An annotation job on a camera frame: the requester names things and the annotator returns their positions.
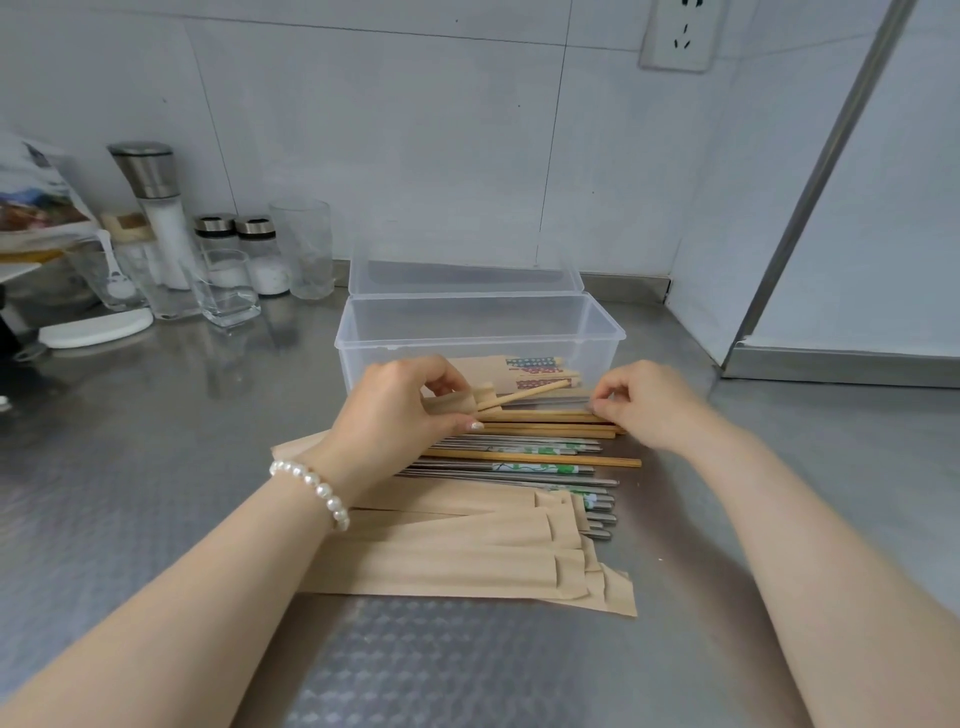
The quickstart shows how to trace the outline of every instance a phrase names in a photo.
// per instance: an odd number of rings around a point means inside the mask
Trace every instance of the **stainless steel cap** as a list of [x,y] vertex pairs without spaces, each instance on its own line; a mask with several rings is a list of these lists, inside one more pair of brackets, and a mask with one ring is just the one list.
[[238,217],[237,232],[241,235],[265,235],[270,232],[276,232],[274,221],[266,215],[247,215]]
[[113,161],[127,178],[139,200],[177,197],[177,166],[174,151],[159,141],[121,141],[107,146]]
[[234,232],[233,221],[236,218],[236,215],[231,215],[229,212],[198,215],[193,219],[193,229],[199,232]]

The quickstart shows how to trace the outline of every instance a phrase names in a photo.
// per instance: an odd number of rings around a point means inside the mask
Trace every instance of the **seasoning container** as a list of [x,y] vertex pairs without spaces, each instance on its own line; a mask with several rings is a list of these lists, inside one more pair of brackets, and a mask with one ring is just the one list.
[[253,290],[261,296],[276,296],[290,290],[290,269],[280,255],[273,221],[266,215],[236,220],[240,248],[250,256]]
[[235,225],[236,215],[218,212],[198,215],[193,219],[193,234],[201,250],[210,251],[219,248],[240,249],[240,238]]
[[162,277],[158,282],[172,290],[189,291],[181,266],[196,264],[196,246],[183,213],[173,149],[157,141],[124,141],[107,149],[156,234]]

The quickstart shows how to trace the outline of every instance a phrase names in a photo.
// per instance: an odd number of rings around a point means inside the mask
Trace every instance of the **white spoon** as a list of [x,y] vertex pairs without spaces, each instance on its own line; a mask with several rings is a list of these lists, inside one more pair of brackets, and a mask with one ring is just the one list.
[[136,286],[133,282],[120,272],[120,266],[117,265],[117,259],[113,256],[113,246],[110,244],[110,233],[105,230],[98,230],[97,237],[100,238],[100,245],[103,246],[104,255],[107,256],[107,269],[109,276],[107,278],[107,292],[115,299],[131,299],[136,295]]

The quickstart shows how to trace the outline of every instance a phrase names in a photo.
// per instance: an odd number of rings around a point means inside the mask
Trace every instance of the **pearl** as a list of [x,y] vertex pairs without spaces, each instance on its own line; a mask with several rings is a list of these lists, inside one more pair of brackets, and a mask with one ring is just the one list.
[[289,473],[293,477],[301,478],[303,482],[317,494],[317,497],[326,504],[337,530],[346,531],[349,528],[349,511],[344,507],[344,503],[334,495],[329,483],[324,483],[319,475],[305,465],[290,460],[275,460],[271,463],[270,475],[277,473]]

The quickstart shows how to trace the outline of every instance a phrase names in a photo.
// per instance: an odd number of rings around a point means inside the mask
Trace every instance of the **wall tile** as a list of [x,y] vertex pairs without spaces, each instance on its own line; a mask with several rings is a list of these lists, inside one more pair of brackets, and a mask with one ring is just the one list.
[[746,55],[871,36],[889,4],[890,0],[763,0],[754,15]]
[[0,9],[0,113],[14,131],[62,147],[66,176],[94,211],[135,208],[106,145],[171,144],[186,205],[232,210],[227,174],[179,20]]
[[[740,56],[758,0],[730,0],[718,55]],[[570,45],[639,52],[654,0],[573,0]]]
[[740,63],[667,301],[717,361],[736,335],[870,42],[856,38]]
[[664,73],[567,48],[543,234],[583,270],[669,273],[735,67]]
[[920,0],[906,26],[908,34],[914,31],[956,40],[960,35],[960,3],[956,0]]
[[757,343],[960,356],[958,39],[900,41]]
[[0,5],[155,12],[560,44],[570,10],[570,0],[0,0]]
[[563,48],[193,21],[243,211],[331,204],[396,259],[530,264]]

